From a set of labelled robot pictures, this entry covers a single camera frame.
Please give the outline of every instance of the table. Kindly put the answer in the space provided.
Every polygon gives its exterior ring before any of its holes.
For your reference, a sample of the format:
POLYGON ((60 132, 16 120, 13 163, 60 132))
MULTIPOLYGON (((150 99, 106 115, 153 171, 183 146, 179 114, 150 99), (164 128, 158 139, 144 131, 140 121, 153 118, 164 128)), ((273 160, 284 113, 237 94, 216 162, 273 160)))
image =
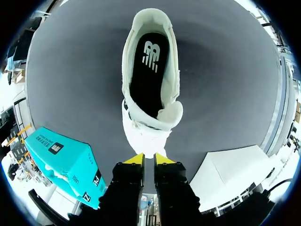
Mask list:
MULTIPOLYGON (((89 143, 106 183, 135 155, 122 126, 121 57, 135 14, 149 7, 167 13, 177 38, 184 115, 166 152, 189 181, 207 152, 260 145, 274 111, 274 43, 235 1, 68 1, 33 37, 29 108, 36 128, 89 143)), ((146 193, 153 165, 146 160, 146 193)))

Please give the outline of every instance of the cable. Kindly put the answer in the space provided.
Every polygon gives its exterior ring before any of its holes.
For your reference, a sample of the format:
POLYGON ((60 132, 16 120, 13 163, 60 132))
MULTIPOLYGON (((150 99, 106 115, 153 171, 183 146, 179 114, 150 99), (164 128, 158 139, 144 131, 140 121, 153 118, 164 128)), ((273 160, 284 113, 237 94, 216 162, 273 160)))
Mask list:
POLYGON ((271 194, 271 191, 273 191, 276 187, 278 187, 279 185, 282 185, 285 182, 291 182, 292 180, 293 180, 292 178, 283 180, 283 181, 279 182, 278 184, 276 184, 275 186, 273 186, 270 190, 268 190, 268 191, 264 190, 263 194, 266 194, 269 197, 269 195, 271 194))

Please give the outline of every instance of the new balance logo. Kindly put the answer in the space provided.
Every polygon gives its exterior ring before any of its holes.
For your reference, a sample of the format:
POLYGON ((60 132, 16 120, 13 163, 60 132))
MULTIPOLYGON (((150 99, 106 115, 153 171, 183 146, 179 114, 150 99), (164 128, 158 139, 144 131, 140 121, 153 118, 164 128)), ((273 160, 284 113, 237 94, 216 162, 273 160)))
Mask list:
POLYGON ((149 68, 155 70, 155 73, 157 73, 158 65, 155 64, 155 62, 159 60, 160 47, 157 44, 152 44, 150 41, 146 41, 144 45, 144 53, 147 56, 142 58, 142 63, 145 63, 145 65, 148 65, 149 68))

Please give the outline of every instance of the white sneaker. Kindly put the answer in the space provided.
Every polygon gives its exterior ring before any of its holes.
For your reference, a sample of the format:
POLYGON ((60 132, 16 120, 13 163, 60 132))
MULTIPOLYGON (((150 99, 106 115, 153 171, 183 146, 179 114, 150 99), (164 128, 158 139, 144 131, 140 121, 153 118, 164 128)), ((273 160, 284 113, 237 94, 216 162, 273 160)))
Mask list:
POLYGON ((181 120, 178 50, 168 16, 148 8, 136 14, 122 54, 123 127, 137 154, 166 157, 166 140, 181 120))

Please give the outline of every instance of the black insole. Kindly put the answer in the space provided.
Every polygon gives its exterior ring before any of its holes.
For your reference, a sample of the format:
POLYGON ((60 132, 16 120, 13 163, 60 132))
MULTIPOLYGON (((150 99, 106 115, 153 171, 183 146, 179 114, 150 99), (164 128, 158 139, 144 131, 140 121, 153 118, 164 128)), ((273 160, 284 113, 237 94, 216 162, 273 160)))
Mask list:
POLYGON ((159 33, 148 33, 138 41, 130 93, 136 104, 156 118, 162 109, 161 86, 169 52, 168 39, 159 33))

